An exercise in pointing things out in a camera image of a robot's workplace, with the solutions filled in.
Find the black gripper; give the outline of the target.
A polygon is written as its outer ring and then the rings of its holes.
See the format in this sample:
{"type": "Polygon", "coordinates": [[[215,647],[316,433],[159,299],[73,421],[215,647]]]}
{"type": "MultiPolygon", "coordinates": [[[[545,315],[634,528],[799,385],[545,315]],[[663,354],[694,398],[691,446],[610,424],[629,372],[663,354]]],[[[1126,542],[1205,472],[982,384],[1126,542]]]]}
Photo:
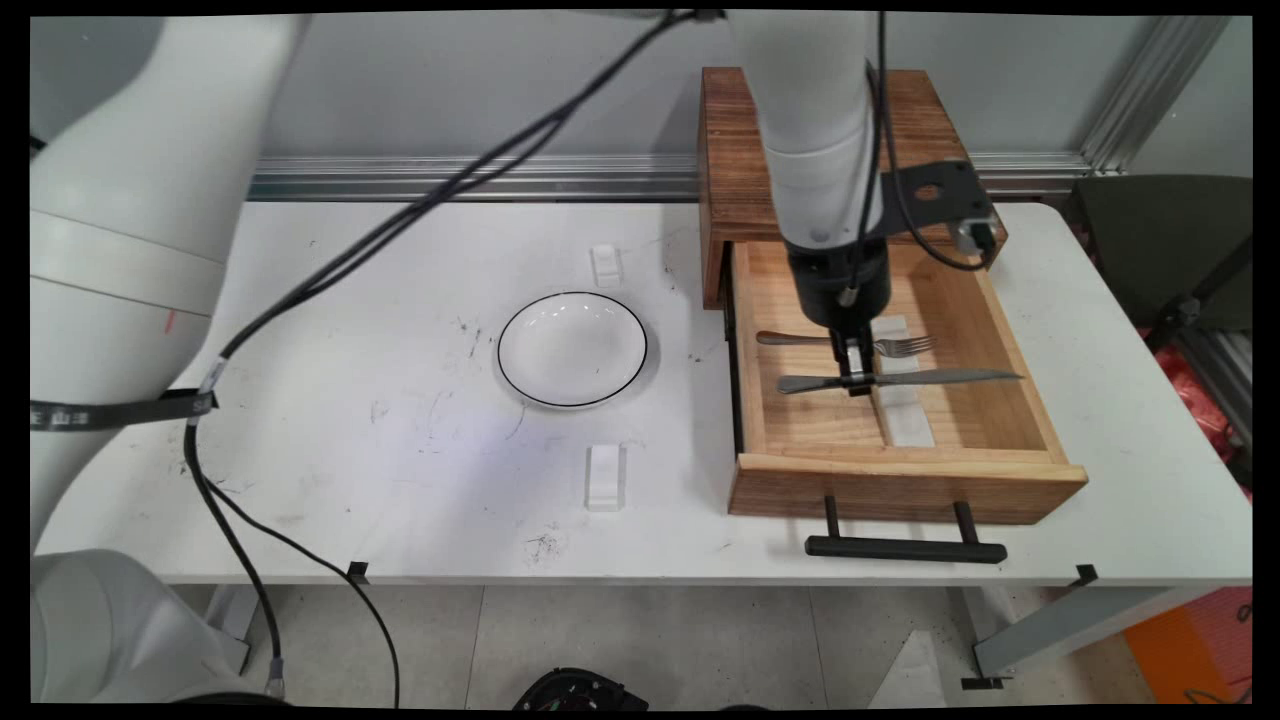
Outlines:
{"type": "MultiPolygon", "coordinates": [[[[873,373],[873,343],[858,340],[891,299],[890,254],[883,238],[840,249],[785,243],[800,307],[810,322],[845,338],[847,373],[873,373]]],[[[872,382],[847,384],[850,397],[869,396],[872,382]]]]}

